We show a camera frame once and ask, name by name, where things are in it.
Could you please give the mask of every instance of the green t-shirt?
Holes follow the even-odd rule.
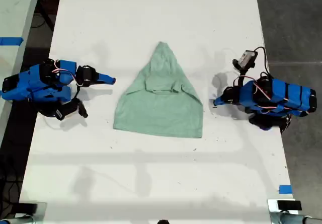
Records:
[[[173,137],[202,137],[203,106],[168,44],[121,96],[114,129]]]

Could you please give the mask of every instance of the concrete floor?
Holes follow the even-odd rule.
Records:
[[[258,0],[258,3],[271,74],[288,83],[313,88],[319,98],[322,0]],[[51,38],[47,25],[31,29],[24,67],[48,57]],[[322,218],[320,107],[318,101],[317,112],[302,119],[294,118],[282,138],[294,198],[301,200],[303,214]]]

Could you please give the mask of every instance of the gray floor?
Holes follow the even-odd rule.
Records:
[[[270,72],[316,90],[317,112],[294,118],[282,134],[294,197],[322,218],[322,0],[258,0]]]

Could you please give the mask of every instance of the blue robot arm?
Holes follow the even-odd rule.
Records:
[[[233,61],[235,68],[240,72],[238,85],[227,87],[223,94],[214,100],[215,106],[242,105],[246,113],[253,114],[250,117],[251,124],[263,130],[279,126],[281,132],[288,127],[292,115],[303,117],[316,110],[315,90],[287,84],[273,78],[268,72],[264,72],[265,75],[258,80],[249,81],[244,85],[244,76],[250,67],[255,66],[256,57],[257,52],[246,51],[239,61]]]
[[[76,71],[74,61],[48,59],[27,71],[5,78],[0,95],[5,100],[28,100],[43,115],[59,120],[77,109],[80,115],[87,117],[83,103],[76,98],[77,94],[71,98],[68,85],[73,80],[77,84],[77,94],[80,87],[113,85],[116,81],[106,74],[97,73],[88,65],[79,66]]]

